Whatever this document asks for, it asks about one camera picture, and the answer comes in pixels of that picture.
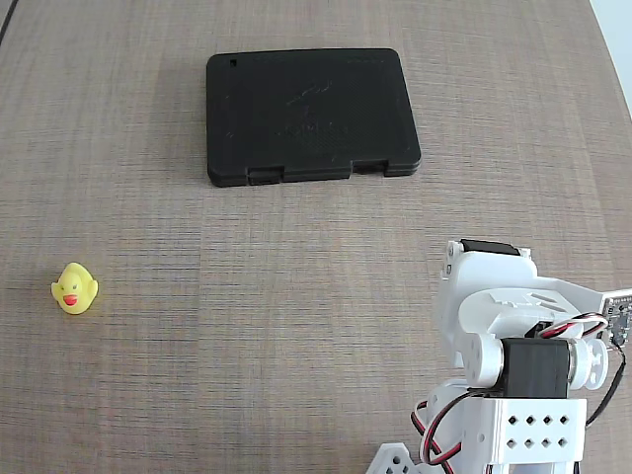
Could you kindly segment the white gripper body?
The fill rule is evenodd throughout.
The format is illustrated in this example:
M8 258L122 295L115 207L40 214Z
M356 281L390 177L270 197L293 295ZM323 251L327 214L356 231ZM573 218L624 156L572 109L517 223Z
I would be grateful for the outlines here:
M450 241L436 295L436 324L448 360L468 366L477 338L521 337L539 322L562 322L602 308L604 295L540 276L528 248L462 239Z

